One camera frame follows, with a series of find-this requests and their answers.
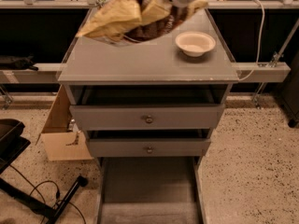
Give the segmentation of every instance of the black metal stand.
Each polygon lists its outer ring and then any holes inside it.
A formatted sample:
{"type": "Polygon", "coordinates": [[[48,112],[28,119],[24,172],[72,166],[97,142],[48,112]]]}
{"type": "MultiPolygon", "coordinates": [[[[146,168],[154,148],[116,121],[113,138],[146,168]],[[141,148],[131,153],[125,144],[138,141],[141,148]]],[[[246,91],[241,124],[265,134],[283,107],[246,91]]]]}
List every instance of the black metal stand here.
{"type": "Polygon", "coordinates": [[[10,197],[14,198],[18,202],[29,207],[34,213],[42,215],[48,219],[48,224],[54,224],[56,220],[59,218],[61,213],[64,211],[71,198],[76,193],[78,187],[85,187],[88,181],[86,178],[79,176],[77,177],[75,183],[71,187],[71,189],[65,194],[64,198],[58,204],[57,208],[54,209],[41,201],[37,200],[34,197],[29,196],[28,194],[12,187],[5,180],[0,178],[0,189],[7,193],[10,197]]]}

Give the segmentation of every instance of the white bowl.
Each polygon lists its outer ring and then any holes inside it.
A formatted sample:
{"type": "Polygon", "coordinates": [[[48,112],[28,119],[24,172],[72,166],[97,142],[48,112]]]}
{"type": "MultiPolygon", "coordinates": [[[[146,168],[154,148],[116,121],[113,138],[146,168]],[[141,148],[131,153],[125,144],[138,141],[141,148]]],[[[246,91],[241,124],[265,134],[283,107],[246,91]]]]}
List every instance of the white bowl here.
{"type": "Polygon", "coordinates": [[[186,55],[192,57],[201,56],[216,46],[212,36],[200,32],[181,33],[177,36],[176,43],[186,55]]]}

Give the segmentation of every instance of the drawer front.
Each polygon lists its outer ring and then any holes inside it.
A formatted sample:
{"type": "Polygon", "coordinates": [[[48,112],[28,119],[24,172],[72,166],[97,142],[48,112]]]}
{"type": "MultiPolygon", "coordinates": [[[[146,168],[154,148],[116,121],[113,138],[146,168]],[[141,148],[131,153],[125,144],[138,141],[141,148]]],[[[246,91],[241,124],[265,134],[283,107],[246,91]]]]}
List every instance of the drawer front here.
{"type": "Polygon", "coordinates": [[[209,139],[188,140],[90,140],[87,146],[93,157],[204,156],[209,139]]]}
{"type": "Polygon", "coordinates": [[[224,105],[189,107],[98,107],[72,105],[82,130],[144,130],[216,128],[224,105]]]}

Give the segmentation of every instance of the bottom drawer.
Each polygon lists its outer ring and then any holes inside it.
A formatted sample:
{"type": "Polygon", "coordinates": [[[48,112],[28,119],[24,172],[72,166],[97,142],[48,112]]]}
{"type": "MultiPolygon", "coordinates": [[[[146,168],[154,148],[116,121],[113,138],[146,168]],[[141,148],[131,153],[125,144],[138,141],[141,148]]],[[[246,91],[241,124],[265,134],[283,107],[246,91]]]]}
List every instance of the bottom drawer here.
{"type": "Polygon", "coordinates": [[[90,133],[94,157],[204,156],[208,130],[102,131],[90,133]]]}

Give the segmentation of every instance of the cardboard box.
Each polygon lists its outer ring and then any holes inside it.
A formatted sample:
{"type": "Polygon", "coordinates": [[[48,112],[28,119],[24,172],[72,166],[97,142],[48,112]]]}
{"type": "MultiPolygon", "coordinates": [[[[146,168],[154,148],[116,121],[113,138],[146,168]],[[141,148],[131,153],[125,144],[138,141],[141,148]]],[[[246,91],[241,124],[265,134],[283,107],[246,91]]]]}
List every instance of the cardboard box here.
{"type": "Polygon", "coordinates": [[[50,109],[41,138],[49,161],[91,160],[83,132],[68,132],[72,119],[70,102],[63,86],[50,109]]]}

